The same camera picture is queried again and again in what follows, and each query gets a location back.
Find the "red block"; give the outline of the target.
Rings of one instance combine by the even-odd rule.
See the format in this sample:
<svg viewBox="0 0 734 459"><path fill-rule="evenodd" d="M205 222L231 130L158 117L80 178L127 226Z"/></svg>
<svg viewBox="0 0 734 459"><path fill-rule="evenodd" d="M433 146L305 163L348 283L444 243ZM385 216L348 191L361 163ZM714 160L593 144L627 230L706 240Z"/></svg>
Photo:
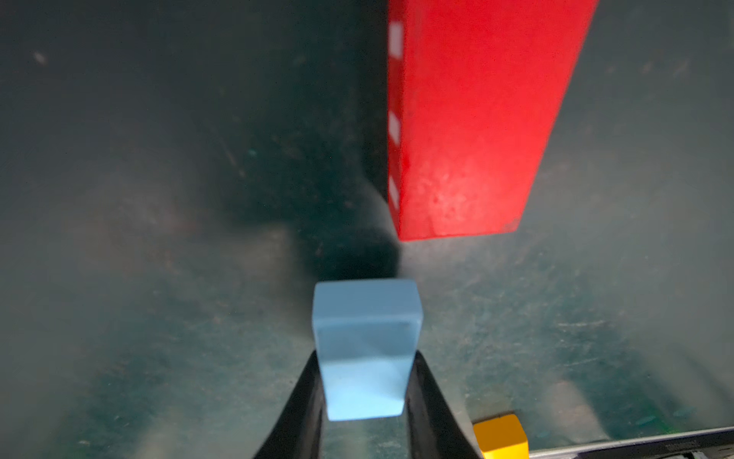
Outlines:
<svg viewBox="0 0 734 459"><path fill-rule="evenodd" d="M388 203L402 241L515 231L594 1L392 1Z"/></svg>

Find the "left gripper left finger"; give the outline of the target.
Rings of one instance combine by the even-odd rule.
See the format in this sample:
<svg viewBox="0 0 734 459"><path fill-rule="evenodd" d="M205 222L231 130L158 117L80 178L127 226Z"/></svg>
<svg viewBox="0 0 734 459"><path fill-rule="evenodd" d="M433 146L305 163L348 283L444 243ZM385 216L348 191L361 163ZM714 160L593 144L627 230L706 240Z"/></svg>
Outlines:
<svg viewBox="0 0 734 459"><path fill-rule="evenodd" d="M319 459L326 402L317 352L311 353L275 423L254 459Z"/></svg>

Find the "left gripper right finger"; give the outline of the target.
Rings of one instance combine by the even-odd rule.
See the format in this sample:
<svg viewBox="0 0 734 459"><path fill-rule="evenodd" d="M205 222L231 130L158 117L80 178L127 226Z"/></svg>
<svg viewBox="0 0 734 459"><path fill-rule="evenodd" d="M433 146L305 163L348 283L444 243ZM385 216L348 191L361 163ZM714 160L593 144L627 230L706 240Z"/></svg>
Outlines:
<svg viewBox="0 0 734 459"><path fill-rule="evenodd" d="M479 458L460 429L425 357L416 352L405 396L410 458Z"/></svg>

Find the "blue block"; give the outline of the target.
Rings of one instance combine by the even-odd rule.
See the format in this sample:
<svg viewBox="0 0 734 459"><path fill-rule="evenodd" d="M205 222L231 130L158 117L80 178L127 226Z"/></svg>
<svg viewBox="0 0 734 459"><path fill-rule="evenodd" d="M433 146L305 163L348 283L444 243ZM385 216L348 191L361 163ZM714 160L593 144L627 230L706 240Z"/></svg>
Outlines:
<svg viewBox="0 0 734 459"><path fill-rule="evenodd" d="M315 285L312 326L331 422L403 414L423 321L411 279Z"/></svg>

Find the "yellow block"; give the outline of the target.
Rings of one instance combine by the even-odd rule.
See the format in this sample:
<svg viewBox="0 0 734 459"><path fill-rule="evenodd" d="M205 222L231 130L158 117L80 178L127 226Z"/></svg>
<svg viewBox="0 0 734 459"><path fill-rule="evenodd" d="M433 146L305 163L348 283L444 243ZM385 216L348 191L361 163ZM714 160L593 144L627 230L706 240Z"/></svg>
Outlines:
<svg viewBox="0 0 734 459"><path fill-rule="evenodd" d="M529 441L515 414L474 423L483 459L529 459Z"/></svg>

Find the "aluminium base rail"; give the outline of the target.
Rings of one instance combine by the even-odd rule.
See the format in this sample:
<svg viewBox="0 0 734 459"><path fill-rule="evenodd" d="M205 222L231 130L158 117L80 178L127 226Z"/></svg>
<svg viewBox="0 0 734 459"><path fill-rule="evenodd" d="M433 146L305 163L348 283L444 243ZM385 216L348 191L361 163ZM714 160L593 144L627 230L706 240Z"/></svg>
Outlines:
<svg viewBox="0 0 734 459"><path fill-rule="evenodd" d="M733 428L713 428L679 434L645 437L545 449L531 458L732 458Z"/></svg>

